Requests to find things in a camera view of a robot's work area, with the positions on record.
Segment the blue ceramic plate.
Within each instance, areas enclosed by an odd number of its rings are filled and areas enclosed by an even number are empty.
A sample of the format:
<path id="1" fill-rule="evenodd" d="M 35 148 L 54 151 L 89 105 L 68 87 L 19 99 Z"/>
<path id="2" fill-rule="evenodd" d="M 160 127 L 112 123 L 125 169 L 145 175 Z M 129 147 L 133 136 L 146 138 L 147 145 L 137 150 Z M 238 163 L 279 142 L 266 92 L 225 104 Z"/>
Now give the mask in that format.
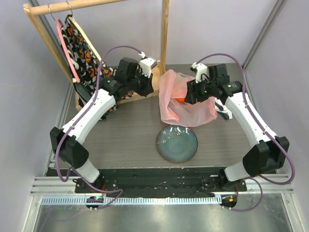
<path id="1" fill-rule="evenodd" d="M 174 163 L 184 163 L 197 152 L 197 136 L 188 127 L 168 125 L 158 134 L 156 149 L 164 159 Z"/>

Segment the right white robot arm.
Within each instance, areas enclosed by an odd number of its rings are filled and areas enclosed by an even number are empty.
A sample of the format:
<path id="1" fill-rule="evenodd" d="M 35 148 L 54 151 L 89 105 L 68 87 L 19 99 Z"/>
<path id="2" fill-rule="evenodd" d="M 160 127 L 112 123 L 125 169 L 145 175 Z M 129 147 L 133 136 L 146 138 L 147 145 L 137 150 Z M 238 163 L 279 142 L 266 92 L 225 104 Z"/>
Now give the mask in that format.
<path id="1" fill-rule="evenodd" d="M 267 174 L 283 167 L 284 153 L 289 148 L 288 139 L 278 137 L 259 116 L 243 93 L 239 81 L 231 82 L 226 65 L 207 67 L 202 63 L 191 65 L 196 78 L 187 82 L 185 102 L 196 104 L 214 97 L 220 100 L 235 116 L 245 132 L 250 150 L 242 160 L 219 171 L 218 185 L 224 191 L 231 190 L 237 182 L 248 177 Z"/>

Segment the fake orange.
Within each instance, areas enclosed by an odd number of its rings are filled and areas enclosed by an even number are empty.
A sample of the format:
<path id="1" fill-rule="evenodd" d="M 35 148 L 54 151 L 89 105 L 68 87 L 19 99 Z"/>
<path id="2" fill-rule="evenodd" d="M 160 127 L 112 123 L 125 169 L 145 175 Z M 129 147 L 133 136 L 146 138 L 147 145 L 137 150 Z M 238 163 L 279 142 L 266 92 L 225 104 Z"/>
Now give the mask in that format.
<path id="1" fill-rule="evenodd" d="M 185 98 L 176 98 L 176 100 L 179 103 L 184 103 L 185 102 Z"/>

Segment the pink plastic bag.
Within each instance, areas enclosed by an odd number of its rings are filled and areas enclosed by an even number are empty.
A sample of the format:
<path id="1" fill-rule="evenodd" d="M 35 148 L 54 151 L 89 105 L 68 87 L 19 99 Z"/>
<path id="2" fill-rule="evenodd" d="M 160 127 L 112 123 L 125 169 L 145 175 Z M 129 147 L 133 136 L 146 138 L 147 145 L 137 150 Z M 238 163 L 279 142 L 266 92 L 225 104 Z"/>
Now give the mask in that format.
<path id="1" fill-rule="evenodd" d="M 158 98 L 162 122 L 183 127 L 198 127 L 217 118 L 213 97 L 195 104 L 177 102 L 176 98 L 185 98 L 186 83 L 194 79 L 174 70 L 168 70 L 160 77 Z"/>

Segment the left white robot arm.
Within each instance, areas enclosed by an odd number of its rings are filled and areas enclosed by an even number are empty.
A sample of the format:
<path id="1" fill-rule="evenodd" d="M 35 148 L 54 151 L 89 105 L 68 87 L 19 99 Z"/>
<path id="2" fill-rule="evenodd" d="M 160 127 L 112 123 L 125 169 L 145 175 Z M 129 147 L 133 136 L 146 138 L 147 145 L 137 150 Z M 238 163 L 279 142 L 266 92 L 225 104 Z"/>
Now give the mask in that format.
<path id="1" fill-rule="evenodd" d="M 93 193 L 102 189 L 99 170 L 89 159 L 83 143 L 95 124 L 128 92 L 142 97 L 153 93 L 152 68 L 157 65 L 154 58 L 136 61 L 132 58 L 120 60 L 118 68 L 109 77 L 99 80 L 98 90 L 82 110 L 62 128 L 54 127 L 50 138 L 55 159 L 62 159 L 86 180 L 86 187 Z"/>

